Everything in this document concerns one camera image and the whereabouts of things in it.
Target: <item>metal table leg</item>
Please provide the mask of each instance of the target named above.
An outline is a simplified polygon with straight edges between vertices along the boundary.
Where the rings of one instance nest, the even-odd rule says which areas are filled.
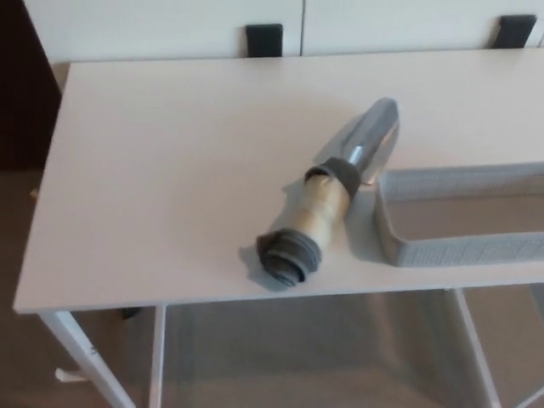
[[[530,290],[533,295],[533,299],[535,300],[536,308],[540,312],[541,317],[544,319],[544,284],[535,283],[530,286]],[[544,397],[544,387],[536,391],[529,398],[527,398],[525,401],[519,404],[516,408],[526,408],[529,405],[531,405],[533,402],[538,400],[539,398],[543,398],[543,397]]]
[[[483,390],[486,397],[486,406],[491,408],[501,408],[501,401],[499,400],[498,393],[496,392],[495,384],[493,383],[493,377],[491,376],[490,368],[485,359],[485,353],[482,348],[482,344],[479,341],[478,332],[474,325],[473,318],[468,308],[467,299],[463,289],[458,288],[453,290],[453,297],[458,307],[459,315],[461,316],[462,325],[467,333],[468,342],[473,352],[473,358],[478,370],[479,379],[482,382]]]
[[[164,366],[164,335],[167,306],[155,307],[155,330],[153,336],[153,362],[151,364],[150,408],[162,406],[162,370]]]
[[[46,312],[41,313],[40,317],[112,406],[135,407],[70,312]]]

